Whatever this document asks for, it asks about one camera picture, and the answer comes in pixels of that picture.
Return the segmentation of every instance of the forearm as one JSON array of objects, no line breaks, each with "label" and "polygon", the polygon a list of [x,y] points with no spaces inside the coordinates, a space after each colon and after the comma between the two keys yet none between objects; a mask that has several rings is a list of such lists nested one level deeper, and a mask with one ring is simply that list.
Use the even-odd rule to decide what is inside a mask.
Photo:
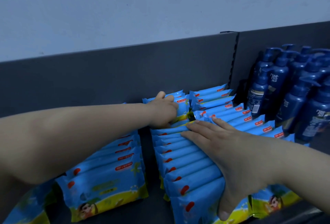
[{"label": "forearm", "polygon": [[283,143],[282,151],[283,184],[304,200],[330,214],[330,156],[287,142]]},{"label": "forearm", "polygon": [[2,118],[0,158],[19,180],[42,183],[147,126],[151,118],[143,104],[67,107]]}]

